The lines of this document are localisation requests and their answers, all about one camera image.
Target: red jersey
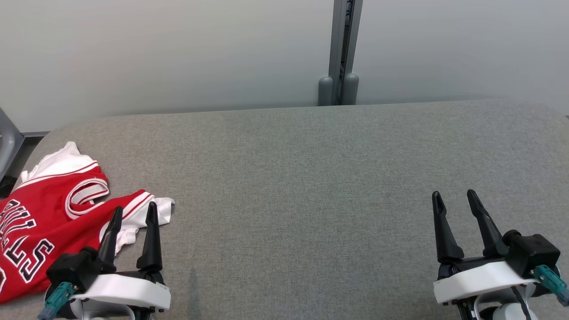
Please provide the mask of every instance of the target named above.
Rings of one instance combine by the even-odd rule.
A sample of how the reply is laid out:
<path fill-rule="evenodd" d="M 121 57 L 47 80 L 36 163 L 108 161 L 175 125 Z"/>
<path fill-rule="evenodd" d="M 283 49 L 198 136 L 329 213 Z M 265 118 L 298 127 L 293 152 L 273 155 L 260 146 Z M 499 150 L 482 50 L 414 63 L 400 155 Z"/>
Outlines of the red jersey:
<path fill-rule="evenodd" d="M 74 142 L 21 178 L 23 183 L 0 201 L 0 303 L 45 291 L 46 270 L 62 253 L 98 249 L 117 206 L 123 207 L 123 217 L 116 252 L 134 243 L 138 228 L 146 226 L 151 201 L 158 205 L 159 224 L 170 222 L 174 201 L 144 190 L 95 203 L 109 193 L 109 181 Z"/>

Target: white sleeve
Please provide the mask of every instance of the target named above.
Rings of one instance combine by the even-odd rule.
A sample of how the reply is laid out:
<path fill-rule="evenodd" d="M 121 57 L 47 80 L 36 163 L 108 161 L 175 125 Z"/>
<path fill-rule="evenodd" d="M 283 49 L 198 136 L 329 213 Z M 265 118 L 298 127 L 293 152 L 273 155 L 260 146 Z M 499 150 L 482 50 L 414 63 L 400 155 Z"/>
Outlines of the white sleeve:
<path fill-rule="evenodd" d="M 86 172 L 98 164 L 88 155 L 80 154 L 75 142 L 69 141 L 57 152 L 46 155 L 30 172 L 24 171 L 22 183 L 31 179 L 75 172 Z"/>
<path fill-rule="evenodd" d="M 163 225 L 170 222 L 170 216 L 172 215 L 172 204 L 174 200 L 171 198 L 155 198 L 153 195 L 147 196 L 142 203 L 135 203 L 136 199 L 125 207 L 123 212 L 127 215 L 122 221 L 121 230 L 117 236 L 117 246 L 115 247 L 115 255 L 125 244 L 132 244 L 136 241 L 136 234 L 139 228 L 146 227 L 146 212 L 148 211 L 148 205 L 150 202 L 156 202 L 158 207 L 158 224 Z M 134 205 L 133 212 L 127 211 L 130 205 Z"/>

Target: white wall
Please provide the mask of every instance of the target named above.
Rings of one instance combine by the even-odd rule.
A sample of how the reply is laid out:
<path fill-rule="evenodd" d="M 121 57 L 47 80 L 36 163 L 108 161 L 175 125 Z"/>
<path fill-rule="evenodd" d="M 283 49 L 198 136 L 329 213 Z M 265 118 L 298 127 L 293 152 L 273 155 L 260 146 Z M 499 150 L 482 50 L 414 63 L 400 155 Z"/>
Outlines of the white wall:
<path fill-rule="evenodd" d="M 0 108 L 21 132 L 115 114 L 316 105 L 332 0 L 5 0 Z"/>
<path fill-rule="evenodd" d="M 506 97 L 569 114 L 569 2 L 364 0 L 357 103 Z"/>

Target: black cable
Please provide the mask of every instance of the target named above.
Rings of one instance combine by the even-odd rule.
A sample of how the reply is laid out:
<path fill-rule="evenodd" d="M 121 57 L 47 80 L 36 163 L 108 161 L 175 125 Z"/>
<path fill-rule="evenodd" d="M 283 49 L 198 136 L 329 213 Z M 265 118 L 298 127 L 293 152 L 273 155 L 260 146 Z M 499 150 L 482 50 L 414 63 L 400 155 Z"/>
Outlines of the black cable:
<path fill-rule="evenodd" d="M 515 286 L 512 287 L 512 291 L 516 295 L 516 299 L 518 300 L 519 304 L 522 305 L 523 314 L 526 315 L 526 320 L 531 320 L 530 310 L 527 308 L 526 301 L 523 299 L 522 294 L 519 293 L 518 288 Z"/>

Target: gray plastic object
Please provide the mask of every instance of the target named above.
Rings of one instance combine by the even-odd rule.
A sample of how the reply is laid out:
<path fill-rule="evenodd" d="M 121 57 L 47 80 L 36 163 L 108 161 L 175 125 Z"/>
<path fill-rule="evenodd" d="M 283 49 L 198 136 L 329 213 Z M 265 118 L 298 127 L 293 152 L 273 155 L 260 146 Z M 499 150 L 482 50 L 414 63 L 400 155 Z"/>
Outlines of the gray plastic object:
<path fill-rule="evenodd" d="M 357 98 L 357 86 L 360 83 L 360 77 L 355 73 L 350 73 L 344 79 L 344 91 L 342 93 L 342 105 L 354 105 Z"/>
<path fill-rule="evenodd" d="M 0 179 L 2 179 L 24 142 L 24 136 L 2 109 L 0 109 L 0 133 L 2 133 L 2 146 L 0 147 L 0 173 L 2 174 Z"/>
<path fill-rule="evenodd" d="M 333 90 L 334 80 L 331 77 L 324 77 L 318 81 L 318 106 L 332 105 Z"/>

